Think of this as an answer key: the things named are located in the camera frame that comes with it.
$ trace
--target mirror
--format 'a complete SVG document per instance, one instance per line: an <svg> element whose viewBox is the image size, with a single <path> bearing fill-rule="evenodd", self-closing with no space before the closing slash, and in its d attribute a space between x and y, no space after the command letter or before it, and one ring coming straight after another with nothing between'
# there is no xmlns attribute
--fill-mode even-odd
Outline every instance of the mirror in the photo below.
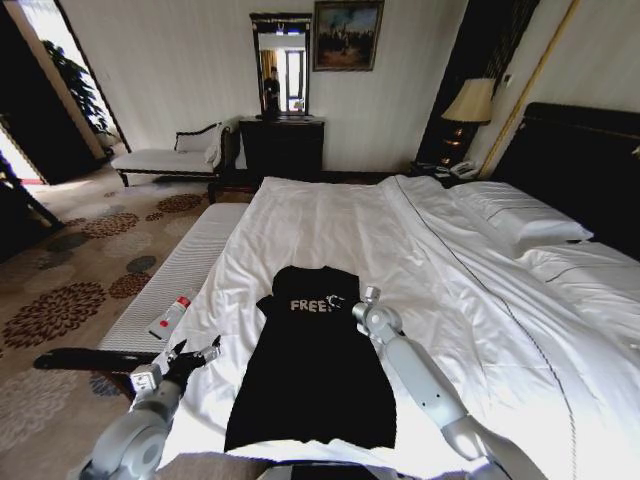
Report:
<svg viewBox="0 0 640 480"><path fill-rule="evenodd" d="M310 13L252 13L263 117L309 114Z"/></svg>

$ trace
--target wooden bed frame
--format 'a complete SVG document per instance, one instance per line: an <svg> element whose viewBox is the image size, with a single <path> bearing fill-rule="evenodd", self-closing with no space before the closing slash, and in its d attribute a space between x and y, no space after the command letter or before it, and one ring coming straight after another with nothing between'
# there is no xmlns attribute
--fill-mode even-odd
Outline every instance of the wooden bed frame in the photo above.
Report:
<svg viewBox="0 0 640 480"><path fill-rule="evenodd" d="M640 260L640 113L532 103L491 180L557 208Z"/></svg>

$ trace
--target plastic bottle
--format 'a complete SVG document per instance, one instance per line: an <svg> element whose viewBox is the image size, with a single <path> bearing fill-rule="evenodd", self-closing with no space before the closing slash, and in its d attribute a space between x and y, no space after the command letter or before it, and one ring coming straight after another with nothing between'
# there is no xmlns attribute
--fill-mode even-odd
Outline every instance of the plastic bottle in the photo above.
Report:
<svg viewBox="0 0 640 480"><path fill-rule="evenodd" d="M148 331L158 340L167 341L184 317L187 308L191 305L191 298L195 292L190 290L185 295L180 295L167 310L149 324Z"/></svg>

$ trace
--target white duvet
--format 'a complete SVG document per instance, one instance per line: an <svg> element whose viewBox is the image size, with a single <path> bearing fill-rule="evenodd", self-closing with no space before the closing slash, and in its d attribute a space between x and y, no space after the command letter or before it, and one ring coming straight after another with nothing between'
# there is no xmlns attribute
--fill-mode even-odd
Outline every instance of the white duvet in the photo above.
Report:
<svg viewBox="0 0 640 480"><path fill-rule="evenodd" d="M436 181L405 177L374 186L264 181L169 342L187 338L187 351L196 350L220 333L222 355L189 380L163 464L223 450L265 321L255 304L288 265L328 265L357 274L361 288L379 286L381 301L401 314L407 336L433 356L470 412L515 441L548 478L640 471L638 359L498 253ZM331 333L318 337L330 354ZM381 362L396 396L395 449L273 441L230 453L358 462L421 477L471 468Z"/></svg>

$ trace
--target upholstered bench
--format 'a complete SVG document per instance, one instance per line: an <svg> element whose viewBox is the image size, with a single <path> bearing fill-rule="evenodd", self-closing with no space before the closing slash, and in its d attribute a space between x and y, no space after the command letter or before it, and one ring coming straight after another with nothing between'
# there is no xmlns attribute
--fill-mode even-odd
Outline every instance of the upholstered bench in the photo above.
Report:
<svg viewBox="0 0 640 480"><path fill-rule="evenodd" d="M197 132L176 133L173 150L136 150L117 157L111 166L125 187L129 173L215 179L235 167L239 152L239 129L218 122Z"/></svg>
<svg viewBox="0 0 640 480"><path fill-rule="evenodd" d="M58 348L38 357L34 367L98 371L132 395L126 373L150 363L166 343L149 334L147 326L180 294L200 290L247 206L246 203L219 203L205 210L111 327L97 350Z"/></svg>

